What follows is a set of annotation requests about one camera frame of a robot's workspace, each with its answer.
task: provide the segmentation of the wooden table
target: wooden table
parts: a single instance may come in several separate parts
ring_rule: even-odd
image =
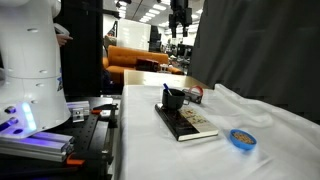
[[[124,85],[162,86],[163,83],[166,83],[169,87],[191,87],[198,85],[204,89],[211,89],[190,76],[134,70],[124,71]]]

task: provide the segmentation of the cable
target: cable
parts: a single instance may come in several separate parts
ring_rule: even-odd
[[[140,8],[140,5],[141,5],[142,2],[143,2],[143,0],[140,1],[140,4],[139,4],[136,12],[134,12],[134,15],[132,16],[131,20],[133,20],[134,16],[136,16],[136,13],[137,13],[138,9]]]

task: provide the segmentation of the white table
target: white table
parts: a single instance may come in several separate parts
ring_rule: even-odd
[[[320,126],[269,104],[248,100],[223,86],[191,103],[220,133],[177,142],[154,109],[162,87],[127,85],[120,123],[121,180],[319,180]],[[229,140],[233,128],[257,139],[252,151]]]

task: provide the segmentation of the person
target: person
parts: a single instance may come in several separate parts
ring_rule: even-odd
[[[64,35],[64,34],[56,34],[56,36],[57,36],[57,41],[58,41],[58,44],[60,47],[66,45],[66,43],[69,40],[73,40],[72,37]]]

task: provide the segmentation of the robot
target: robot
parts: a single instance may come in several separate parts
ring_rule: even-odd
[[[171,0],[170,6],[172,14],[169,14],[169,28],[172,32],[172,38],[177,36],[177,26],[182,25],[183,37],[188,37],[188,26],[192,24],[192,9],[189,8],[189,0]]]
[[[70,117],[53,17],[58,0],[0,0],[0,138],[22,139]]]

